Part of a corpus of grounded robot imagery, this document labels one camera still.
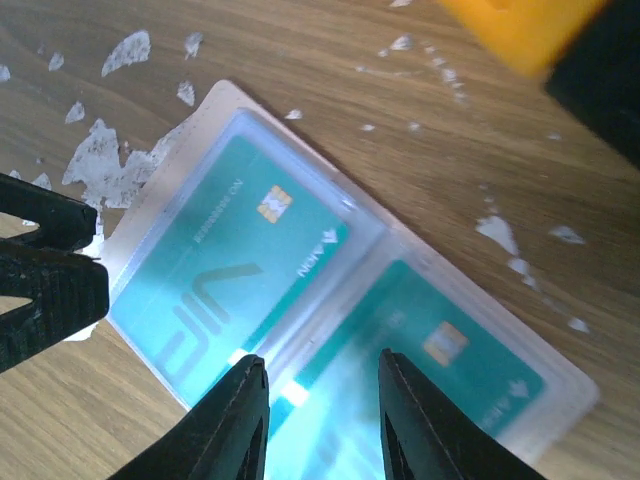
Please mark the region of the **yellow bin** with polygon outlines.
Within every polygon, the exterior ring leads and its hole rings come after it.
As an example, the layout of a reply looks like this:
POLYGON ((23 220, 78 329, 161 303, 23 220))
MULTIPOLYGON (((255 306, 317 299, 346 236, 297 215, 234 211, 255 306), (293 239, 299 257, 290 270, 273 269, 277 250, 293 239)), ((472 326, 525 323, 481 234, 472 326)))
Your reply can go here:
POLYGON ((536 76, 608 5, 605 0, 443 0, 441 5, 510 69, 536 76))

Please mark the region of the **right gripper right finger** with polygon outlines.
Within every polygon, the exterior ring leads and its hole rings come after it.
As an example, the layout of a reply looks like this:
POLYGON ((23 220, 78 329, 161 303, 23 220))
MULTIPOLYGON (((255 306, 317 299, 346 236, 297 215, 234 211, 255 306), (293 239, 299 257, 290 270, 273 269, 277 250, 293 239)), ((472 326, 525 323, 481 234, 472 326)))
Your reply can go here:
POLYGON ((381 444, 388 479, 540 479, 474 424, 407 356, 379 357, 381 444))

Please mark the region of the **black bin with teal cards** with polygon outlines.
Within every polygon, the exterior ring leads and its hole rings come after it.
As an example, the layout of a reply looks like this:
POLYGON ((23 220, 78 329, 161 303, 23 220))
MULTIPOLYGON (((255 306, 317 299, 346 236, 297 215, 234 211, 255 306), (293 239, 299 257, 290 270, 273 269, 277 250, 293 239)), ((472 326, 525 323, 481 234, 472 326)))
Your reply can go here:
POLYGON ((607 2, 569 44, 544 88, 638 166, 639 2, 607 2))

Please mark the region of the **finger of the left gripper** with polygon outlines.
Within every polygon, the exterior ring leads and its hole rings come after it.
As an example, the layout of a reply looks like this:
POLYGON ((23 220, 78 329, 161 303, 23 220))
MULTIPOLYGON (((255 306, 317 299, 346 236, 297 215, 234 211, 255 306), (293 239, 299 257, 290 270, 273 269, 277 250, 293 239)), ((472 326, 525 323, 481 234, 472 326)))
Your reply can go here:
POLYGON ((96 234, 95 208, 6 174, 1 175, 1 212, 38 225, 3 239, 14 244, 75 252, 90 245, 96 234))
POLYGON ((107 269, 93 259, 1 242, 1 294, 27 304, 1 315, 1 371, 6 372, 104 318, 107 269))

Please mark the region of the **beige card holder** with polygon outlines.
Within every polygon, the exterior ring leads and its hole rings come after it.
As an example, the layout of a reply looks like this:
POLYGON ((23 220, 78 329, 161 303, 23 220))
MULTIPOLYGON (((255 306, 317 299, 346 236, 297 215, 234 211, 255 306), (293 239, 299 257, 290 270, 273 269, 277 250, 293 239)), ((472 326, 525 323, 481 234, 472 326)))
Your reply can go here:
POLYGON ((254 333, 253 347, 235 352, 208 389, 243 356, 262 357, 270 381, 270 438, 276 407, 282 402, 298 404, 304 396, 294 381, 296 374, 335 332, 386 266, 398 259, 408 262, 530 363, 547 382, 544 395, 500 437, 494 438, 520 459, 535 462, 597 403, 598 388, 584 372, 238 86, 222 80, 185 122, 165 160, 137 194, 101 255, 110 277, 109 321, 182 405, 191 408, 196 403, 188 405, 182 401, 115 323, 111 309, 133 273, 211 168, 211 155, 222 150, 236 135, 255 141, 277 165, 336 212, 348 227, 348 234, 337 252, 282 317, 270 326, 260 326, 254 333))

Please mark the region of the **teal VIP credit card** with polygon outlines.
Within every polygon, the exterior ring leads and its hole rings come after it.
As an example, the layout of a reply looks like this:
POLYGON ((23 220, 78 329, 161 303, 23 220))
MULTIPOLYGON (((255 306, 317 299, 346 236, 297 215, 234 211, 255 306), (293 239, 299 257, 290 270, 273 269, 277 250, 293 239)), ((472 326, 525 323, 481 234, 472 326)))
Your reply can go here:
POLYGON ((115 300, 115 323, 194 405, 260 326, 277 322, 337 252, 344 220, 242 135, 115 300))

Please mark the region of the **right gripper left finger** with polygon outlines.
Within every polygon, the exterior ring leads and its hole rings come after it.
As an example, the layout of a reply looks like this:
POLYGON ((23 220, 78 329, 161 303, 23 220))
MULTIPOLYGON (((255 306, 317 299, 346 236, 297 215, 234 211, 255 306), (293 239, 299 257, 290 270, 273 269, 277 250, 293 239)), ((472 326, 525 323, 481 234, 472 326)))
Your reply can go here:
POLYGON ((111 477, 262 479, 269 413, 264 360, 246 355, 171 430, 111 477))

